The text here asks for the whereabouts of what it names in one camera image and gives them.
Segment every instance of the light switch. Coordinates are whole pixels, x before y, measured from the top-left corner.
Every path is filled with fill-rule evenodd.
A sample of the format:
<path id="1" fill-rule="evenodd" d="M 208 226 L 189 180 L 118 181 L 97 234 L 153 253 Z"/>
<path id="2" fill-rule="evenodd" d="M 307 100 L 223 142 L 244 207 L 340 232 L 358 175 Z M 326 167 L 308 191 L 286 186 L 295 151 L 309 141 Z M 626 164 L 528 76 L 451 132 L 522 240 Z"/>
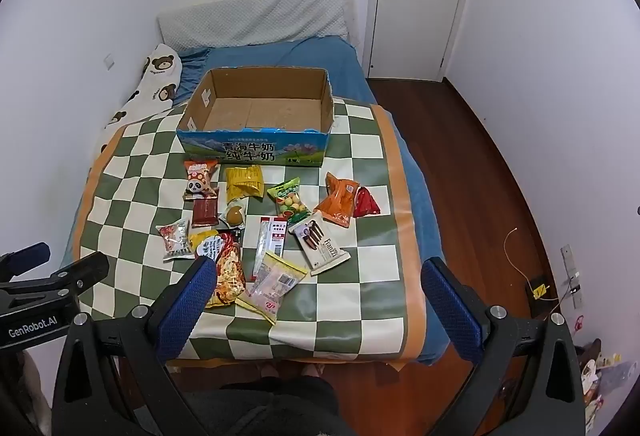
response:
<path id="1" fill-rule="evenodd" d="M 114 64 L 115 61 L 113 60 L 113 56 L 111 54 L 104 58 L 104 65 L 107 67 L 107 70 L 110 70 Z"/>

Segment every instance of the cardboard box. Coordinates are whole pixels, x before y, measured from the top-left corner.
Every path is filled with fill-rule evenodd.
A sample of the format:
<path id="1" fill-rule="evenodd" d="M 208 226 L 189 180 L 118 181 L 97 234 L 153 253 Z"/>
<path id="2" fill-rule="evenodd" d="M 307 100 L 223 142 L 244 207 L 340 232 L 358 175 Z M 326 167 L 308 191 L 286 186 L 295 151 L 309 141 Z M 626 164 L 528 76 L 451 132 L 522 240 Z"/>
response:
<path id="1" fill-rule="evenodd" d="M 209 70 L 177 128 L 191 159 L 320 167 L 334 123 L 321 68 Z"/>

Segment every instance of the cable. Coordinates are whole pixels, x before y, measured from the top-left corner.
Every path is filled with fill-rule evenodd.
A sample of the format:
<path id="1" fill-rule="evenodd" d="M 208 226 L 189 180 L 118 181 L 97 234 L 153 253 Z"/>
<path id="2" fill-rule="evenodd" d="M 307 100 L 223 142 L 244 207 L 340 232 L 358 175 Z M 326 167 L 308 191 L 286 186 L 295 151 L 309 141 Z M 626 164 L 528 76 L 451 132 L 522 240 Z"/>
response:
<path id="1" fill-rule="evenodd" d="M 502 249 L 504 250 L 504 255 L 507 257 L 507 261 L 509 261 L 509 264 L 518 271 L 518 273 L 523 276 L 526 280 L 527 280 L 527 284 L 529 285 L 529 289 L 531 290 L 531 295 L 533 297 L 536 296 L 535 292 L 533 291 L 533 287 L 531 286 L 531 282 L 529 280 L 529 278 L 524 275 L 524 273 L 522 273 L 522 271 L 516 267 L 516 265 L 514 265 L 511 262 L 511 259 L 509 257 L 509 254 L 507 254 L 507 239 L 509 239 L 509 236 L 511 236 L 518 228 L 514 228 L 513 230 L 511 230 L 511 232 L 509 232 L 509 234 L 507 234 L 507 236 L 504 238 L 504 243 L 502 244 Z M 564 296 L 562 297 L 562 299 L 560 299 L 559 297 L 556 297 L 555 299 L 544 299 L 543 297 L 538 297 L 538 299 L 536 299 L 537 301 L 559 301 L 559 303 L 556 305 L 556 307 L 554 308 L 554 310 L 561 304 L 562 301 L 564 301 L 564 298 L 566 297 L 566 294 L 569 293 L 569 289 L 571 288 L 571 280 L 569 280 L 569 288 L 567 288 Z"/>

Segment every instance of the wooden floor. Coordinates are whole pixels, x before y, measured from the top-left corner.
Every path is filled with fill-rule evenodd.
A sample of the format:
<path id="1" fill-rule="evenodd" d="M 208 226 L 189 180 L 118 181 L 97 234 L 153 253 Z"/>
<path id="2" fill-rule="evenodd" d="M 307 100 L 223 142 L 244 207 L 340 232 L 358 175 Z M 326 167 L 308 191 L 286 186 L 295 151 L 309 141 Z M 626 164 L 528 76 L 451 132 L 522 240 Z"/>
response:
<path id="1" fill-rule="evenodd" d="M 512 261 L 528 276 L 551 276 L 530 212 L 513 176 L 462 98 L 446 84 L 370 80 L 427 180 L 447 264 L 487 304 L 529 316 L 523 278 L 502 251 L 505 235 Z M 550 291 L 549 297 L 555 297 Z M 514 371 L 520 363 L 514 364 Z M 422 436 L 460 389 L 470 366 L 449 347 L 434 366 L 409 364 L 396 372 L 384 364 L 327 366 L 343 416 L 360 436 Z M 257 378 L 252 366 L 185 369 L 175 375 L 188 390 Z M 500 415 L 495 402 L 482 432 Z"/>

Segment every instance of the green and white checkered blanket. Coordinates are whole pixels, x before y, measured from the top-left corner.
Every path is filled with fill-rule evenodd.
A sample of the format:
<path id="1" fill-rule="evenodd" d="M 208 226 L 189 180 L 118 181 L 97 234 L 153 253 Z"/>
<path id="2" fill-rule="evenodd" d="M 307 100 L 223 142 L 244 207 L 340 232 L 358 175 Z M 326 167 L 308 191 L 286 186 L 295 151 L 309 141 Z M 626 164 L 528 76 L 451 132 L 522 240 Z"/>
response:
<path id="1" fill-rule="evenodd" d="M 419 334 L 414 339 L 424 340 L 424 312 L 421 324 L 415 314 L 420 302 L 424 305 L 424 296 L 419 283 L 414 279 L 406 283 L 404 278 L 403 268 L 409 263 L 419 268 L 420 261 L 402 261 L 403 256 L 413 258 L 413 252 L 403 249 L 411 238 L 399 236 L 402 218 L 394 209 L 394 196 L 403 194 L 392 192 L 387 151 L 396 139 L 381 132 L 378 106 L 334 100 L 335 123 L 322 168 L 263 166 L 265 186 L 299 176 L 300 197 L 312 209 L 326 196 L 324 178 L 330 171 L 366 186 L 382 213 L 352 219 L 348 229 L 328 226 L 351 259 L 317 276 L 307 275 L 284 297 L 275 326 L 236 305 L 206 310 L 180 358 L 404 360 L 417 355 L 414 348 L 407 348 L 407 339 L 410 329 L 422 329 L 422 339 Z M 164 262 L 164 244 L 156 230 L 156 225 L 191 216 L 193 202 L 182 199 L 184 151 L 175 135 L 184 107 L 123 126 L 92 169 L 73 250 L 76 257 L 101 251 L 110 261 L 108 277 L 80 296 L 82 310 L 95 320 L 123 317 L 138 304 L 150 305 L 193 262 Z M 224 165 L 214 180 L 223 209 Z M 242 261 L 249 275 L 260 217 L 275 215 L 276 207 L 266 193 L 262 200 L 245 201 Z M 415 234 L 411 235 L 415 243 Z M 306 266 L 292 235 L 287 235 L 283 257 Z"/>

